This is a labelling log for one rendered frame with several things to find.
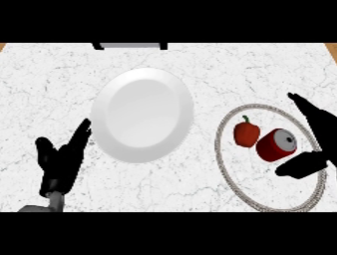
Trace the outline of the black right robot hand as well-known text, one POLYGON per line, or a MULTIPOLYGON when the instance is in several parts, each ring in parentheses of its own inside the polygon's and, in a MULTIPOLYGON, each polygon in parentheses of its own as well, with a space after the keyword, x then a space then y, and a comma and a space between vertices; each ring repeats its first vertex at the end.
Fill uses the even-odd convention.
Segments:
POLYGON ((326 168, 326 161, 337 167, 337 117, 320 110, 298 94, 288 94, 305 120, 320 146, 319 151, 304 151, 282 163, 274 170, 277 176, 301 179, 326 168))

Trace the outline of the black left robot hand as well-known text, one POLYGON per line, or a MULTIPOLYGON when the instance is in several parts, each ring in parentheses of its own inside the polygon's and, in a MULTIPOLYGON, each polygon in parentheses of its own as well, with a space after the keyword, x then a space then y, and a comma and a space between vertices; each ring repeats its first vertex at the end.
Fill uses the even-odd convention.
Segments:
POLYGON ((35 140, 38 164, 42 168, 39 195, 47 196, 54 191, 66 195, 76 180, 84 150, 91 135, 91 122, 84 119, 70 137, 60 148, 54 148, 50 140, 39 136, 35 140))

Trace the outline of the red can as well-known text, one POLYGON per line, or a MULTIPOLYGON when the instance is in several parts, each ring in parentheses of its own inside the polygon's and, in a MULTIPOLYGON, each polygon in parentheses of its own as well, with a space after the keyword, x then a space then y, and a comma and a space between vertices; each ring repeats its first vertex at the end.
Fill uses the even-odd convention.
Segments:
POLYGON ((273 162, 291 155, 295 150, 295 136, 283 128, 276 128, 255 144, 255 152, 260 158, 267 162, 273 162))

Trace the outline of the white oval plate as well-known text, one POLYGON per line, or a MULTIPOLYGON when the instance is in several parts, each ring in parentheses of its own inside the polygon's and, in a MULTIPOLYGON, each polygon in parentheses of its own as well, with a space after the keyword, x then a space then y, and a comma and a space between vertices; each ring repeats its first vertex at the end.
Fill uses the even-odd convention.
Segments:
POLYGON ((193 101, 168 71, 138 68, 104 85, 91 108, 91 130, 103 152, 126 163, 165 157, 180 146, 193 122, 193 101))

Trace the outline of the red bell pepper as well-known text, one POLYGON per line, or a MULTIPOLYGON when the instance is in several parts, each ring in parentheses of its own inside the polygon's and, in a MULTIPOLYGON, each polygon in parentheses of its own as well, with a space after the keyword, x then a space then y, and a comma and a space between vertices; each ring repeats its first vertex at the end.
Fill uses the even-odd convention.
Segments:
POLYGON ((242 147, 252 147, 260 137, 260 127, 249 122, 248 116, 243 116, 243 122, 233 127, 234 144, 242 147))

